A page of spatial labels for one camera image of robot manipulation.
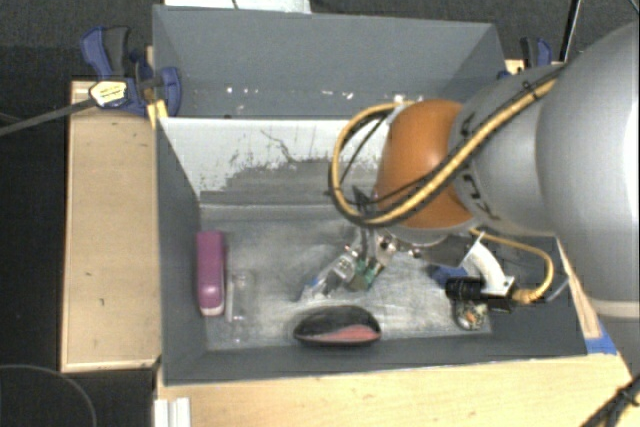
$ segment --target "wooden table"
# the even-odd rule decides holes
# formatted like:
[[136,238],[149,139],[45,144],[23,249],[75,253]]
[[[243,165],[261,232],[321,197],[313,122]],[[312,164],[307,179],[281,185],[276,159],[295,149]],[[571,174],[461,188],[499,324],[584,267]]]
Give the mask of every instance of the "wooden table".
[[[72,98],[86,97],[74,83]],[[61,369],[151,367],[160,355],[154,144],[149,122],[91,109],[71,118]],[[572,283],[582,329],[597,318]],[[615,355],[165,388],[192,425],[580,425],[625,385]],[[640,425],[640,411],[620,425]]]

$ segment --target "yellow cable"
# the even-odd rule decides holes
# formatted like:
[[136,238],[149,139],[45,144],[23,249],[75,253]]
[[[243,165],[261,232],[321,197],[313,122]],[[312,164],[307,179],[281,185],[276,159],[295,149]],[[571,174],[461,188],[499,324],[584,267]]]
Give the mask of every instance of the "yellow cable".
[[[536,100],[540,99],[544,95],[546,95],[551,88],[555,84],[555,79],[551,79],[548,82],[542,84],[538,88],[536,88],[535,92],[531,92],[513,104],[506,107],[504,110],[500,111],[493,118],[491,118],[485,126],[483,126],[480,130],[478,130],[458,151],[458,153],[451,159],[451,161],[443,167],[433,179],[424,185],[415,195],[408,198],[401,205],[397,206],[390,212],[386,214],[380,215],[375,218],[371,218],[367,220],[367,224],[370,226],[376,226],[381,224],[386,224],[389,222],[393,222],[399,219],[401,216],[408,213],[410,210],[415,210],[420,203],[422,203],[426,198],[428,198],[434,191],[436,191],[462,164],[462,162],[473,152],[478,146],[480,146],[490,135],[491,133],[498,129],[500,126],[505,124],[511,118],[513,118],[516,114],[527,108]],[[362,218],[362,214],[356,209],[352,208],[349,203],[346,201],[342,190],[339,189],[339,178],[338,178],[338,168],[339,168],[339,158],[340,152],[342,150],[343,141],[346,135],[350,130],[353,129],[360,121],[362,121],[367,116],[376,113],[376,112],[384,112],[390,109],[397,107],[399,104],[382,104],[374,107],[370,107],[365,109],[361,113],[357,114],[340,132],[338,136],[338,140],[336,141],[336,145],[333,151],[333,159],[331,161],[331,184],[330,186],[333,188],[335,192],[335,199],[343,209],[343,211],[347,212],[349,215],[354,217]]]
[[[481,235],[481,232],[479,230],[476,230],[475,228],[472,228],[471,230],[469,230],[469,232],[476,237]],[[544,293],[551,286],[554,273],[553,260],[551,260],[551,257],[548,253],[537,247],[530,246],[529,244],[523,244],[522,242],[517,242],[515,240],[497,237],[496,235],[490,235],[489,233],[484,233],[482,235],[482,238],[490,240],[492,242],[497,242],[498,244],[510,246],[515,249],[521,249],[522,251],[533,253],[534,255],[538,255],[540,258],[542,258],[545,261],[545,276],[540,286],[534,289],[522,288],[520,290],[516,290],[512,296],[512,299],[516,302],[519,302],[520,304],[530,304],[537,301],[544,295]]]

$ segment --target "purple object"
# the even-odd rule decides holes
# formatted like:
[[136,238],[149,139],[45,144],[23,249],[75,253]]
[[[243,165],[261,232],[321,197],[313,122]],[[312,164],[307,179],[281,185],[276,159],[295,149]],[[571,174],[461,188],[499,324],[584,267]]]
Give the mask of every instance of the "purple object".
[[224,266],[227,246],[221,231],[201,231],[196,235],[198,248],[198,304],[208,317],[224,311]]

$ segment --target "white plastic piece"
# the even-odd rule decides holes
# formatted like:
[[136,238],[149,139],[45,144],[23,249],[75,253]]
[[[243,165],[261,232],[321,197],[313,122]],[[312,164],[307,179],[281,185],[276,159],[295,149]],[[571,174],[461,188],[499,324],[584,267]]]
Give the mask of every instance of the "white plastic piece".
[[191,403],[181,397],[173,402],[156,399],[153,404],[154,427],[191,427]]
[[461,266],[470,276],[480,276],[485,281],[482,289],[487,295],[504,296],[513,284],[513,276],[505,276],[493,253],[480,241],[482,235],[469,249]]

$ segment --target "black computer mouse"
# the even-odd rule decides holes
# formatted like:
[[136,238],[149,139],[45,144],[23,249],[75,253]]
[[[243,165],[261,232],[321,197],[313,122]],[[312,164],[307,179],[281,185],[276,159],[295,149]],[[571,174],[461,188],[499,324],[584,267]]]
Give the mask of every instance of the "black computer mouse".
[[313,310],[293,330],[293,336],[316,346],[369,345],[382,336],[380,324],[358,306],[328,306]]

